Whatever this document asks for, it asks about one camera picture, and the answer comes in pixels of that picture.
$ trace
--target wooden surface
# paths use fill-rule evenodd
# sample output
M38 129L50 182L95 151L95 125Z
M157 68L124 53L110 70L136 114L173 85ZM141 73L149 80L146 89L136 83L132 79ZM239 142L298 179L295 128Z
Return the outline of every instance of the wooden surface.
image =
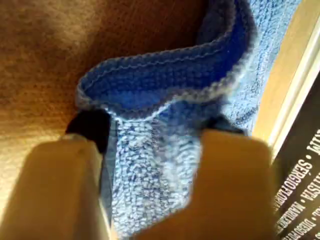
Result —
M268 142L319 15L319 0L302 0L297 8L267 82L254 137Z

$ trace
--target white frame edge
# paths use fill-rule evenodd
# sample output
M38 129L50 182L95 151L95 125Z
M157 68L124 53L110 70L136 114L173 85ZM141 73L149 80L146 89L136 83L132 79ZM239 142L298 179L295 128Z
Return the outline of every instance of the white frame edge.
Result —
M274 159L284 143L320 71L320 16L276 118L268 145Z

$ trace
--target cloth fold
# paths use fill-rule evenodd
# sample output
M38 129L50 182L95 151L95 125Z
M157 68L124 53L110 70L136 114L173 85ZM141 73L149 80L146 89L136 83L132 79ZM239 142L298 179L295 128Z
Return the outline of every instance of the cloth fold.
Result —
M245 0L210 0L197 45L108 59L80 80L78 107L106 109L117 123L112 218L121 238L188 203L201 127L221 116L256 34Z

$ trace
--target microfiber towel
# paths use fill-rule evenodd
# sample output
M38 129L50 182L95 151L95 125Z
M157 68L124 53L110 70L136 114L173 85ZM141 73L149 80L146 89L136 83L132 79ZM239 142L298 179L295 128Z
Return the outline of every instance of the microfiber towel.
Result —
M103 108L116 122L112 218L120 238L188 203L203 123L221 116L256 33L245 0L209 0L195 46L108 59L80 80L78 107Z
M223 113L250 135L258 116L261 98L273 63L291 18L301 0L250 0L258 38L248 70L229 96Z

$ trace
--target tan fabric surface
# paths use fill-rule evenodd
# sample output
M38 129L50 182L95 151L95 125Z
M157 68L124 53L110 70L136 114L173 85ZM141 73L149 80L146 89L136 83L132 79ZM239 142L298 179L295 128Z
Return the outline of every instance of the tan fabric surface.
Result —
M79 77L111 57L192 45L204 2L0 2L0 217L26 153L76 113Z

